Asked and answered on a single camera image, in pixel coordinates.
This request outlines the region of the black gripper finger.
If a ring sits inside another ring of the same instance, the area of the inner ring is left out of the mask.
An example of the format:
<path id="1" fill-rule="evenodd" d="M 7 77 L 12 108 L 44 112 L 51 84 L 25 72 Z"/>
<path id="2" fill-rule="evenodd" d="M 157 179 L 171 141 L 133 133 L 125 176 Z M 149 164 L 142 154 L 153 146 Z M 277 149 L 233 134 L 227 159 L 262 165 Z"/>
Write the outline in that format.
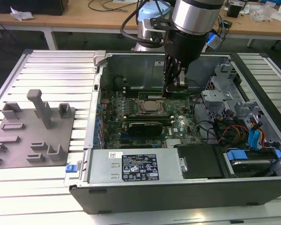
<path id="1" fill-rule="evenodd" d="M 170 55 L 165 56 L 164 61 L 164 85 L 163 85 L 163 97 L 167 97 L 169 95 L 170 87 L 173 84 L 173 73 L 175 72 L 176 61 Z"/>
<path id="2" fill-rule="evenodd" d="M 174 69 L 174 86 L 178 90 L 183 90 L 187 88 L 187 83 L 185 81 L 185 67 L 182 67 L 181 62 L 175 61 L 175 69 Z"/>

